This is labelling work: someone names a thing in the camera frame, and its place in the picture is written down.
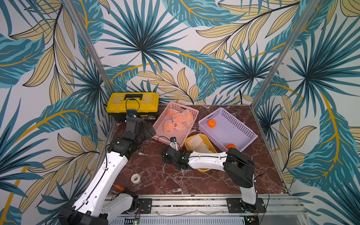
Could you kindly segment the white foam net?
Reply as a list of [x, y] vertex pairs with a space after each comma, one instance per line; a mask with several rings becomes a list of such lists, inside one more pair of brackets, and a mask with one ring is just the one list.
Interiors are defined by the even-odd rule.
[[199, 152], [199, 153], [213, 153], [210, 149], [209, 149], [209, 146], [204, 144], [204, 143], [201, 143], [200, 145], [198, 145], [196, 147], [196, 152]]
[[189, 151], [195, 151], [196, 147], [203, 142], [199, 135], [195, 135], [186, 139], [186, 148]]

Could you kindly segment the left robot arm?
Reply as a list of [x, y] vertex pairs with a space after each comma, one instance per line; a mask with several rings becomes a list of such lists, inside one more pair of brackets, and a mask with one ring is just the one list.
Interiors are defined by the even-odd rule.
[[121, 170], [140, 145], [155, 136], [154, 127], [144, 119], [132, 117], [125, 129], [114, 138], [105, 159], [84, 193], [58, 215], [62, 225], [107, 225], [128, 210], [137, 210], [136, 194], [123, 191], [115, 200], [105, 203], [107, 194]]

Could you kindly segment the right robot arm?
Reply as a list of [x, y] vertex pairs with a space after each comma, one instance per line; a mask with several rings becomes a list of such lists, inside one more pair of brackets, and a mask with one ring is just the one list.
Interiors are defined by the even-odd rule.
[[222, 153], [177, 151], [169, 146], [161, 153], [163, 162], [173, 164], [179, 170], [211, 169], [225, 172], [240, 187], [242, 202], [256, 205], [255, 164], [242, 152], [230, 148]]

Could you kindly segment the yellow black toolbox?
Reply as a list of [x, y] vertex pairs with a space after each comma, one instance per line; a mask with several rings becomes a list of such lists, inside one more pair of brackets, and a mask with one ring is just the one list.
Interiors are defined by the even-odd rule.
[[106, 111], [117, 122], [127, 119], [127, 109], [136, 109], [139, 118], [156, 120], [158, 106], [159, 95], [154, 92], [118, 92], [111, 95]]

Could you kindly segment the yellow plastic tub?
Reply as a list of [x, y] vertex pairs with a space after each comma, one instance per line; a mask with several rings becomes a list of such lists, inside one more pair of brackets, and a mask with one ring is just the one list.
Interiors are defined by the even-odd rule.
[[190, 153], [187, 165], [189, 168], [197, 169], [200, 172], [218, 170], [219, 154], [204, 134], [197, 134], [185, 140], [185, 146]]

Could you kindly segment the pink perforated basket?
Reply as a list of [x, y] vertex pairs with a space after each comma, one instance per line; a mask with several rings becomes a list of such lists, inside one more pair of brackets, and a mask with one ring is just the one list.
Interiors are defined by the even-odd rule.
[[[182, 113], [183, 111], [187, 111], [192, 114], [193, 116], [193, 122], [191, 122], [189, 125], [186, 122], [181, 122], [184, 125], [183, 130], [178, 130], [176, 128], [173, 128], [172, 132], [166, 132], [164, 130], [164, 126], [167, 121], [170, 121], [171, 124], [173, 124], [174, 120], [173, 117], [168, 114], [169, 110], [177, 110], [178, 112]], [[153, 127], [155, 129], [156, 135], [152, 137], [155, 141], [159, 141], [161, 143], [169, 144], [169, 139], [171, 137], [175, 137], [177, 141], [177, 145], [179, 149], [181, 149], [184, 146], [185, 140], [190, 134], [190, 131], [197, 119], [197, 116], [199, 114], [199, 111], [185, 105], [181, 105], [175, 102], [170, 102], [165, 107], [161, 115], [158, 117], [156, 122], [154, 123]]]

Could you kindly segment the white tape roll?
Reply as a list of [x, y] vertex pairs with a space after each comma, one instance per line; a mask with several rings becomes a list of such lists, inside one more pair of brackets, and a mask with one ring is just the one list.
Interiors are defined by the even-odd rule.
[[141, 176], [138, 173], [135, 173], [131, 176], [131, 182], [135, 185], [139, 184], [141, 182]]

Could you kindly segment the purple perforated basket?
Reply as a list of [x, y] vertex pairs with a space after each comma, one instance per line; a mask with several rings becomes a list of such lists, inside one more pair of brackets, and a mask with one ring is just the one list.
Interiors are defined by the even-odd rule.
[[[209, 127], [209, 120], [215, 120], [216, 127]], [[202, 118], [198, 124], [201, 133], [222, 152], [227, 151], [228, 144], [234, 144], [236, 149], [242, 152], [258, 138], [252, 129], [222, 107]]]

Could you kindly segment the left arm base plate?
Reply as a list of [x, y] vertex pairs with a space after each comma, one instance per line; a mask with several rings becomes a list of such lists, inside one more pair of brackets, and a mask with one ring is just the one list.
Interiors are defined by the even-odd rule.
[[152, 199], [140, 198], [133, 201], [132, 206], [126, 211], [127, 214], [151, 214]]

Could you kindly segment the orange handled screwdriver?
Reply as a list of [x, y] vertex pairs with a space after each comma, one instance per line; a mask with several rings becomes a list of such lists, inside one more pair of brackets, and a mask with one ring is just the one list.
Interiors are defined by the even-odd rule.
[[120, 185], [115, 185], [114, 187], [115, 187], [118, 191], [120, 191], [120, 192], [122, 192], [122, 191], [125, 190], [125, 188], [122, 187], [122, 186], [120, 186]]

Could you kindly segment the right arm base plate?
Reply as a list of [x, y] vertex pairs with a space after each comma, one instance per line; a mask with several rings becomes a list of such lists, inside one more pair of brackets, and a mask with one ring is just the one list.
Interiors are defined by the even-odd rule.
[[262, 198], [257, 198], [255, 205], [245, 203], [241, 198], [227, 198], [229, 213], [264, 213], [266, 207]]

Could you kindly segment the aluminium front rail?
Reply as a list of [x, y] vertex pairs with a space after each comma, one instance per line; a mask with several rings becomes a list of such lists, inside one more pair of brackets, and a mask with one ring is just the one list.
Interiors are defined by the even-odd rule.
[[[107, 196], [105, 203], [117, 199], [119, 196]], [[227, 198], [242, 198], [242, 194], [206, 194], [206, 195], [136, 195], [137, 199], [151, 198], [152, 210], [150, 215], [163, 217], [178, 217], [181, 212], [184, 216], [197, 214], [203, 215], [227, 215]], [[299, 197], [285, 195], [257, 195], [262, 198], [266, 212], [257, 213], [261, 216], [289, 215], [297, 216], [302, 225], [308, 225], [307, 212]], [[251, 215], [255, 213], [237, 213]]]

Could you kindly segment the left aluminium corner post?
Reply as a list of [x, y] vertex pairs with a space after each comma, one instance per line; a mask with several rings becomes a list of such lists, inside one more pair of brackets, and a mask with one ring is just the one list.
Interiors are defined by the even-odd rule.
[[64, 0], [63, 4], [67, 8], [70, 16], [72, 16], [73, 23], [74, 23], [75, 27], [78, 29], [78, 32], [84, 42], [84, 45], [88, 48], [89, 55], [93, 59], [93, 62], [95, 63], [95, 66], [97, 67], [97, 70], [99, 71], [99, 74], [100, 74], [101, 78], [103, 79], [105, 87], [108, 89], [110, 94], [114, 93], [114, 89], [110, 83], [110, 79], [107, 76], [107, 72], [96, 52], [94, 44], [93, 44], [93, 42], [89, 36], [89, 33], [85, 27], [85, 23], [83, 23], [80, 13], [77, 11], [74, 1]]

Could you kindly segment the aluminium corner post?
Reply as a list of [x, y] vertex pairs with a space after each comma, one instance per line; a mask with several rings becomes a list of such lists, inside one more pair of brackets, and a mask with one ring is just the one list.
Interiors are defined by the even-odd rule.
[[84, 42], [84, 45], [88, 48], [89, 55], [93, 59], [93, 62], [95, 63], [95, 66], [97, 67], [97, 70], [99, 71], [99, 74], [100, 74], [101, 78], [103, 79], [105, 87], [108, 89], [110, 94], [114, 93], [114, 89], [110, 83], [110, 79], [107, 76], [107, 72], [96, 52], [94, 44], [93, 44], [93, 42], [89, 36], [89, 33], [85, 27], [85, 23], [83, 23], [80, 13], [77, 11], [74, 1], [64, 0], [63, 4], [67, 8], [70, 16], [72, 16], [73, 23], [74, 23], [75, 27], [78, 29], [78, 32]]
[[263, 80], [262, 86], [259, 88], [257, 95], [251, 104], [252, 109], [255, 109], [259, 105], [262, 95], [265, 93], [267, 87], [269, 86], [270, 82], [275, 76], [275, 73], [277, 72], [278, 68], [280, 67], [287, 53], [291, 50], [291, 47], [294, 45], [295, 41], [302, 33], [302, 30], [306, 26], [308, 19], [311, 17], [312, 13], [318, 6], [319, 2], [320, 0], [316, 0], [316, 1], [310, 1], [307, 4], [303, 14], [299, 17], [299, 21], [295, 25], [293, 32], [290, 33], [288, 40], [285, 42], [284, 47], [282, 48], [278, 57], [276, 58], [276, 61], [274, 62], [267, 77]]

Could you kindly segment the right aluminium corner post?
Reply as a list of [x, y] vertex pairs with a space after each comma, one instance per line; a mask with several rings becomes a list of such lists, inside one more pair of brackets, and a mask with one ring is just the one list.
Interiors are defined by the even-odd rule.
[[262, 95], [265, 93], [267, 87], [269, 86], [270, 82], [275, 76], [275, 73], [277, 72], [278, 68], [280, 67], [287, 53], [291, 50], [291, 47], [294, 45], [295, 41], [302, 33], [302, 30], [306, 26], [308, 19], [311, 17], [312, 13], [318, 6], [319, 2], [320, 0], [316, 0], [316, 1], [310, 1], [307, 4], [303, 14], [299, 17], [299, 21], [295, 25], [293, 32], [290, 33], [288, 40], [285, 42], [284, 47], [282, 48], [278, 57], [276, 58], [276, 61], [274, 62], [267, 77], [263, 80], [262, 86], [259, 88], [257, 95], [251, 104], [252, 109], [255, 109], [259, 105]]

